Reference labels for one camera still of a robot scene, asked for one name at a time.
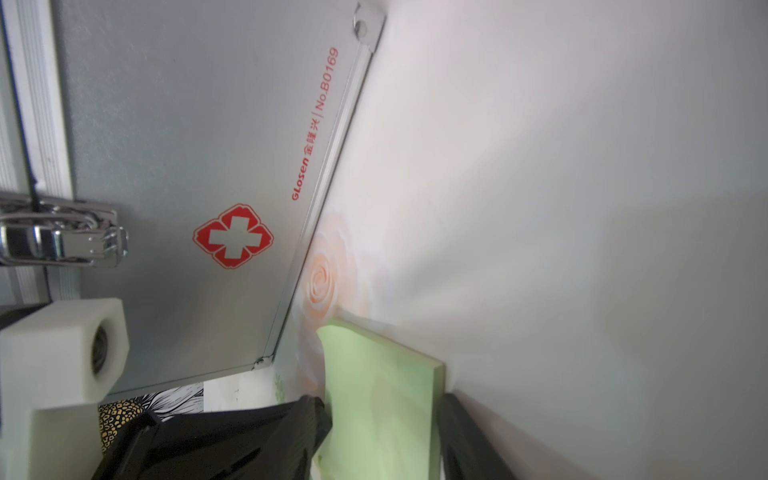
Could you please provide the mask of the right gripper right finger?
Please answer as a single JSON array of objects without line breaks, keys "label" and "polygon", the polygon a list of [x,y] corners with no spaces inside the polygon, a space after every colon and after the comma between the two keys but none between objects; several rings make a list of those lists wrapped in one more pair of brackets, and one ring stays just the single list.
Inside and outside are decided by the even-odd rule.
[{"label": "right gripper right finger", "polygon": [[518,479],[452,393],[438,402],[437,428],[447,480]]}]

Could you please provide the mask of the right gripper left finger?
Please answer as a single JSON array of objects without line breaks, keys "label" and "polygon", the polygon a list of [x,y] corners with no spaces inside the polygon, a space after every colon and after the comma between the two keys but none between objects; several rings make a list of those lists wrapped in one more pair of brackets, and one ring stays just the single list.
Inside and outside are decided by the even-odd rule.
[{"label": "right gripper left finger", "polygon": [[95,479],[308,479],[332,429],[323,401],[174,416],[122,427]]}]

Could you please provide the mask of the green memo pad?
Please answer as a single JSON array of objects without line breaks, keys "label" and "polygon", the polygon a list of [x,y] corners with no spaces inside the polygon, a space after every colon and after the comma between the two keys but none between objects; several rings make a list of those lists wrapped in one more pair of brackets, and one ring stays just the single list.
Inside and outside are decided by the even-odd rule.
[{"label": "green memo pad", "polygon": [[316,456],[321,478],[440,478],[444,363],[342,320],[317,334],[332,419]]}]

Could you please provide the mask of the silver metal first-aid case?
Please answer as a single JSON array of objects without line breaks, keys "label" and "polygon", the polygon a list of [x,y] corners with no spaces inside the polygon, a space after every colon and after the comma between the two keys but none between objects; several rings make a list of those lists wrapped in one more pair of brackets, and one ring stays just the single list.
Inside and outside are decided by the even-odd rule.
[{"label": "silver metal first-aid case", "polygon": [[117,298],[108,399],[277,350],[386,15],[377,1],[5,1],[1,265]]}]

